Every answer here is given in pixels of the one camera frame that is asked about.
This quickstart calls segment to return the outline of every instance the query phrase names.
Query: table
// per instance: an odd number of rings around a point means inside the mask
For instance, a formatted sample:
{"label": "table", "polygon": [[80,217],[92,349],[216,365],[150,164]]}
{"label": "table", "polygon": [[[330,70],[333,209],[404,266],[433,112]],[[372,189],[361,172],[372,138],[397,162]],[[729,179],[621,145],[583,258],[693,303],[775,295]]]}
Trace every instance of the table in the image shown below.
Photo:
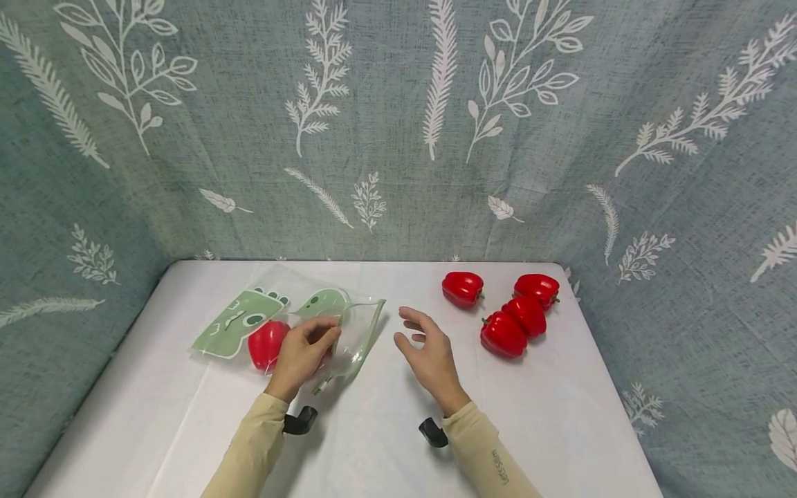
{"label": "table", "polygon": [[[80,408],[28,498],[199,496],[265,380],[192,359],[193,339],[275,261],[172,265],[116,357]],[[418,431],[439,409],[417,384],[392,335],[398,306],[429,313],[451,338],[463,387],[489,415],[509,452],[544,496],[661,497],[653,473],[558,265],[281,261],[292,270],[387,299],[381,334],[358,377],[317,397],[310,434],[286,436],[263,496],[333,498],[475,496],[450,448]],[[442,296],[450,271],[485,280],[464,312]],[[479,344],[480,318],[498,309],[523,273],[560,283],[545,338],[523,361]]]}

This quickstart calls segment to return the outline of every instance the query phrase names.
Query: human hand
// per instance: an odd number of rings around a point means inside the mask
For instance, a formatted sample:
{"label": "human hand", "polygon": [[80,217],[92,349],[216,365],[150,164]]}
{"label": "human hand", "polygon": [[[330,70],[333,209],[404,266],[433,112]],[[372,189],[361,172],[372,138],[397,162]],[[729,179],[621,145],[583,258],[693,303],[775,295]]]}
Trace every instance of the human hand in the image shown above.
{"label": "human hand", "polygon": [[418,382],[438,402],[443,416],[454,415],[470,403],[470,398],[459,383],[448,335],[426,313],[402,306],[398,315],[404,319],[404,327],[422,332],[413,334],[412,340],[423,343],[423,347],[413,347],[401,332],[393,335],[396,346],[404,354]]}
{"label": "human hand", "polygon": [[318,316],[288,331],[282,341],[277,366],[264,392],[286,403],[293,401],[340,337],[337,324],[338,319],[334,316]]}

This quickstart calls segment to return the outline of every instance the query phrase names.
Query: beige sleeve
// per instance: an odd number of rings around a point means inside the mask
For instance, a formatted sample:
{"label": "beige sleeve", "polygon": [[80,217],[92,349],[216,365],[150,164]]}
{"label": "beige sleeve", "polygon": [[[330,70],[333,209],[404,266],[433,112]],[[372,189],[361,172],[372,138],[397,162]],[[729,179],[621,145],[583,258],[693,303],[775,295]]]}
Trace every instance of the beige sleeve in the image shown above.
{"label": "beige sleeve", "polygon": [[288,403],[257,396],[238,427],[202,498],[258,498],[282,451]]}
{"label": "beige sleeve", "polygon": [[454,460],[481,498],[540,498],[517,466],[498,429],[474,403],[443,419]]}

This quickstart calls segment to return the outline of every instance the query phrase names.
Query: white fern print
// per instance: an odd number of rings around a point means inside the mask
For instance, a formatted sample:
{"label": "white fern print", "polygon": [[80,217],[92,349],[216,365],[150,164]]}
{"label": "white fern print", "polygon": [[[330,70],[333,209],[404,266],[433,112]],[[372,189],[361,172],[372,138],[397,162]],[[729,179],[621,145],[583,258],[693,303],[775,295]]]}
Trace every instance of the white fern print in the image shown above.
{"label": "white fern print", "polygon": [[637,433],[637,436],[642,437],[645,435],[645,431],[635,424],[639,422],[653,428],[658,421],[663,420],[662,400],[648,395],[639,382],[632,384],[631,388],[631,394],[628,394],[627,391],[622,392],[622,404],[626,407],[628,420],[634,427],[634,432]]}
{"label": "white fern print", "polygon": [[[133,123],[135,132],[139,136],[141,146],[149,155],[149,149],[144,141],[143,134],[146,130],[157,128],[163,124],[161,116],[155,116],[150,103],[145,103],[141,109],[136,110],[133,97],[136,94],[146,93],[161,104],[168,106],[180,105],[182,101],[169,92],[154,88],[157,80],[166,78],[180,90],[193,92],[197,88],[184,76],[194,72],[197,60],[193,57],[177,56],[167,65],[166,54],[160,42],[155,43],[149,52],[149,68],[147,57],[136,49],[132,53],[125,46],[128,35],[136,26],[146,26],[161,37],[168,37],[177,33],[175,25],[163,18],[157,17],[163,10],[165,0],[131,0],[130,6],[125,8],[125,1],[105,0],[111,11],[111,21],[106,23],[103,14],[97,8],[96,0],[88,0],[91,12],[74,3],[59,3],[53,9],[67,22],[61,23],[61,28],[82,46],[80,54],[89,70],[116,93],[111,95],[98,92],[97,97],[105,104],[122,113]],[[101,36],[86,33],[77,28],[102,29]]]}
{"label": "white fern print", "polygon": [[427,93],[426,117],[423,120],[423,142],[429,146],[429,157],[434,161],[434,147],[443,129],[453,75],[457,70],[457,27],[453,23],[451,0],[431,0],[429,10],[434,25],[437,50],[432,63],[432,81]]}
{"label": "white fern print", "polygon": [[[304,75],[310,88],[300,81],[297,84],[299,98],[296,102],[292,100],[285,102],[288,115],[296,125],[296,153],[299,157],[301,157],[302,134],[312,135],[328,130],[329,124],[318,118],[337,116],[340,113],[336,105],[323,104],[321,99],[327,94],[336,97],[349,94],[348,86],[340,83],[348,73],[348,67],[344,66],[344,62],[351,55],[351,45],[343,41],[341,34],[348,22],[347,11],[343,4],[338,4],[330,11],[326,0],[313,0],[312,7],[314,11],[307,12],[305,16],[305,24],[310,32],[307,49],[313,60],[321,65],[321,74],[319,76],[316,68],[306,64]],[[321,43],[319,44],[313,37],[318,37]]]}
{"label": "white fern print", "polygon": [[772,243],[764,249],[761,256],[764,257],[764,262],[752,274],[750,283],[758,280],[767,270],[797,257],[797,222],[795,222],[794,228],[791,228],[791,225],[786,225],[786,235],[778,232],[777,237],[772,239]]}
{"label": "white fern print", "polygon": [[53,114],[58,127],[73,147],[82,155],[97,161],[102,167],[110,168],[100,157],[91,132],[77,115],[75,106],[61,80],[56,76],[53,65],[41,55],[39,48],[20,32],[17,24],[6,18],[2,12],[0,12],[0,40],[17,53],[14,57],[19,67],[36,87],[41,95],[41,101]]}
{"label": "white fern print", "polygon": [[75,223],[72,237],[77,240],[72,246],[74,254],[66,259],[76,263],[73,273],[79,273],[87,280],[102,282],[102,285],[116,284],[116,270],[113,269],[113,251],[106,245],[99,245],[86,237],[86,232]]}
{"label": "white fern print", "polygon": [[207,199],[210,204],[213,204],[225,213],[232,213],[235,210],[241,210],[244,213],[252,213],[252,211],[245,210],[237,205],[233,199],[216,194],[212,190],[199,189],[199,193],[202,194],[202,196]]}
{"label": "white fern print", "polygon": [[351,195],[354,199],[354,209],[359,214],[359,220],[365,223],[368,231],[374,233],[374,225],[377,219],[382,217],[387,208],[387,203],[380,202],[382,198],[379,191],[376,190],[376,184],[379,182],[379,172],[368,175],[367,182],[360,182],[359,185],[354,185],[355,193]]}
{"label": "white fern print", "polygon": [[556,7],[552,10],[548,9],[548,0],[540,0],[534,16],[533,27],[529,30],[531,39],[525,41],[524,45],[520,38],[531,1],[523,2],[522,9],[520,0],[507,0],[506,3],[514,17],[517,18],[517,25],[513,29],[505,19],[496,19],[490,22],[490,30],[496,40],[510,44],[508,56],[502,49],[496,52],[495,42],[489,35],[485,35],[485,51],[489,61],[484,59],[479,70],[479,93],[483,104],[482,107],[479,107],[475,100],[468,100],[468,112],[473,117],[474,129],[466,162],[470,161],[470,154],[476,142],[496,136],[504,130],[503,127],[498,126],[501,114],[496,114],[487,120],[487,116],[494,107],[506,104],[509,111],[516,117],[527,118],[532,112],[523,102],[523,96],[526,93],[535,92],[537,99],[542,104],[557,105],[559,97],[555,90],[565,89],[579,80],[579,77],[573,73],[557,73],[549,76],[553,69],[554,59],[548,59],[535,71],[532,71],[531,65],[518,67],[525,64],[523,60],[527,55],[546,41],[553,43],[561,53],[575,53],[583,50],[581,40],[571,35],[584,29],[592,21],[592,16],[575,18],[570,21],[571,11],[565,10],[570,0],[557,0]]}
{"label": "white fern print", "polygon": [[307,188],[312,190],[312,192],[318,197],[319,200],[321,200],[324,203],[327,209],[332,212],[332,214],[339,222],[343,223],[349,228],[352,229],[354,228],[353,226],[351,226],[351,223],[349,223],[348,218],[346,218],[344,212],[340,209],[340,206],[338,206],[338,203],[335,202],[335,199],[333,199],[332,196],[329,195],[329,193],[326,190],[322,189],[317,183],[313,182],[310,178],[306,177],[304,173],[297,170],[296,168],[285,168],[284,171],[285,173],[290,174],[291,176],[293,176],[294,178],[305,184]]}
{"label": "white fern print", "polygon": [[220,257],[213,254],[210,249],[205,249],[200,254],[195,254],[194,259],[198,261],[219,261],[221,260]]}
{"label": "white fern print", "polygon": [[769,421],[770,448],[778,460],[797,472],[797,419],[789,409],[772,415]]}
{"label": "white fern print", "polygon": [[739,65],[747,68],[744,76],[740,78],[739,73],[731,67],[720,74],[720,100],[710,111],[709,94],[702,93],[692,105],[691,121],[680,130],[678,128],[685,123],[681,108],[675,109],[666,123],[643,124],[637,134],[637,150],[617,166],[614,176],[619,176],[623,168],[640,155],[660,164],[673,162],[673,155],[665,148],[658,148],[660,145],[669,145],[675,152],[696,154],[697,144],[688,138],[693,131],[702,130],[715,140],[725,138],[728,134],[727,123],[747,114],[745,105],[762,100],[772,91],[771,80],[776,70],[797,59],[797,41],[787,39],[794,28],[794,21],[795,15],[789,14],[775,23],[762,42],[755,38],[750,40],[739,56]]}
{"label": "white fern print", "polygon": [[609,265],[609,256],[611,250],[614,248],[614,242],[617,241],[617,232],[620,229],[620,218],[617,216],[617,210],[614,209],[614,203],[611,196],[601,186],[587,185],[592,195],[598,199],[600,206],[603,208],[603,213],[606,215],[606,244],[603,246],[603,256],[606,259],[606,266]]}
{"label": "white fern print", "polygon": [[105,300],[73,299],[69,297],[45,297],[24,304],[18,304],[11,309],[0,312],[0,328],[18,322],[23,318],[39,313],[67,313],[86,312],[94,309]]}
{"label": "white fern print", "polygon": [[514,208],[494,195],[487,196],[487,205],[490,206],[490,210],[499,220],[511,218],[516,222],[525,223],[523,220],[515,217]]}
{"label": "white fern print", "polygon": [[658,255],[664,249],[669,249],[670,244],[675,242],[674,237],[667,237],[665,233],[662,239],[659,240],[655,235],[648,237],[645,232],[637,240],[634,237],[631,245],[626,249],[626,253],[622,255],[622,263],[618,265],[620,268],[620,280],[617,284],[620,285],[624,280],[630,282],[631,277],[642,280],[650,280],[656,274],[651,266],[656,265]]}
{"label": "white fern print", "polygon": [[[564,276],[567,277],[567,282],[570,282],[570,267],[564,269]],[[575,302],[580,303],[581,298],[579,297],[579,288],[581,287],[581,280],[573,284],[573,296],[575,296]]]}

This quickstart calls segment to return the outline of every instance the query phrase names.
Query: clear plastic bag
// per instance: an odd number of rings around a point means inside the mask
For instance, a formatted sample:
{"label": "clear plastic bag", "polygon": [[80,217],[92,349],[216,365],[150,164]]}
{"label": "clear plastic bag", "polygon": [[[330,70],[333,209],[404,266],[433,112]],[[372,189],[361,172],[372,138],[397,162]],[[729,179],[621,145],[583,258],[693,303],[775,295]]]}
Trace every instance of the clear plastic bag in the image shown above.
{"label": "clear plastic bag", "polygon": [[[359,372],[376,340],[384,303],[384,299],[274,265],[219,313],[194,341],[191,353],[239,370],[268,374],[279,349],[274,337],[280,327],[274,322],[295,327],[316,316],[338,316],[342,332],[332,347],[332,357],[316,373],[313,392],[318,393],[333,378],[349,378]],[[266,339],[265,334],[273,340]],[[265,357],[263,344],[266,350],[270,348]],[[260,360],[259,370],[254,365],[256,360]]]}

